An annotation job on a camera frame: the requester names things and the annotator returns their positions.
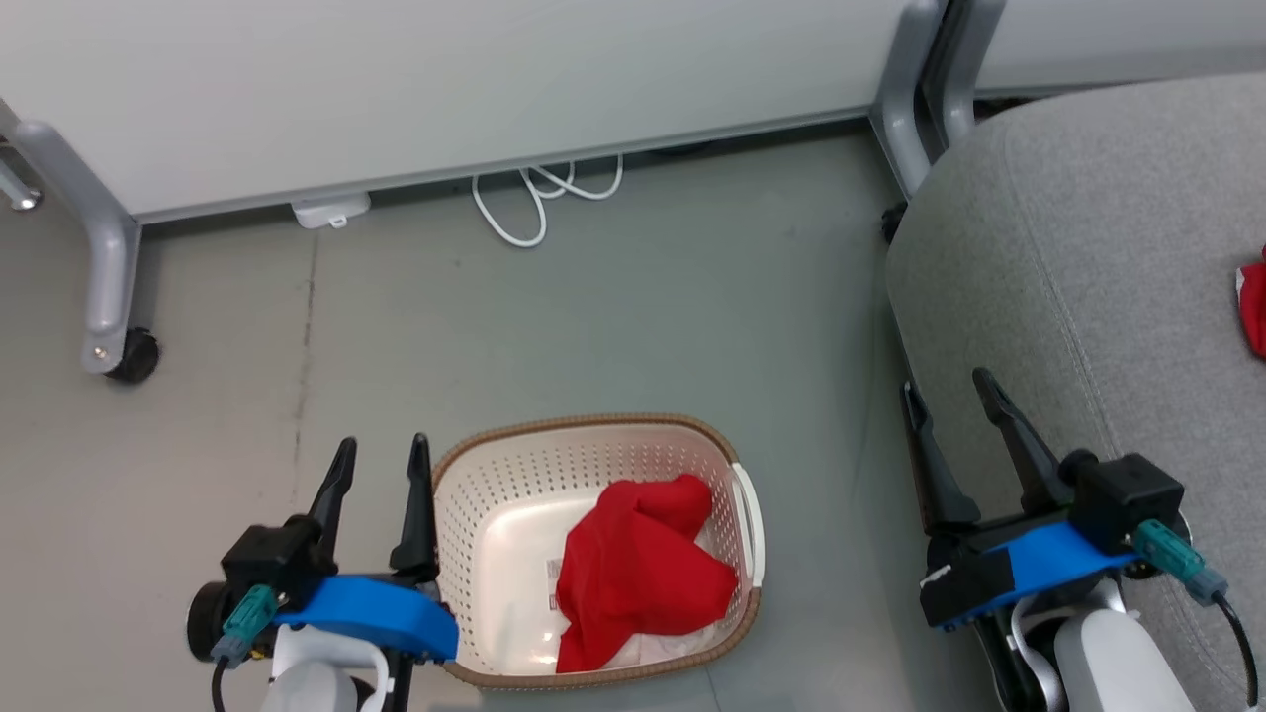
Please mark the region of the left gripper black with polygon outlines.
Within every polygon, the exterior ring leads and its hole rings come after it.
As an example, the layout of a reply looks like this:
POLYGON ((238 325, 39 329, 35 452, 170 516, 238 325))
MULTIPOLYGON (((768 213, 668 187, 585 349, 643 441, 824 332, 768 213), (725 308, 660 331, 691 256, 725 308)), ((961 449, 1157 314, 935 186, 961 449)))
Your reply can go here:
MULTIPOLYGON (((342 504, 351 492, 358 443, 346 437, 330 465, 305 527, 311 556, 334 556, 342 504)), ((249 601, 227 582, 208 582, 194 595, 187 613, 187 647, 199 663, 230 663, 273 658, 284 628, 316 628, 399 652, 417 663, 442 663, 442 595, 438 587, 438 536, 430 445, 424 433, 411 437, 406 461, 406 516, 389 564, 392 573, 329 576, 303 608, 249 601)))

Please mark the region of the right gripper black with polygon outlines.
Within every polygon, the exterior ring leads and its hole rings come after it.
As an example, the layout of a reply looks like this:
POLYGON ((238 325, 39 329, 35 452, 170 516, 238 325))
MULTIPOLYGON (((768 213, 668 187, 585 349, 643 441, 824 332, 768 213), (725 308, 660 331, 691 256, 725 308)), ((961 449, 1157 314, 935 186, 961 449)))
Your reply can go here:
POLYGON ((986 367, 972 383, 989 422, 999 429, 1022 488, 1020 511, 984 521, 963 494, 936 440, 936 423, 914 383, 901 385, 901 410, 920 523, 928 537, 925 571, 985 552, 1044 524, 1066 519, 1074 490, 1058 478, 1058 460, 986 367))

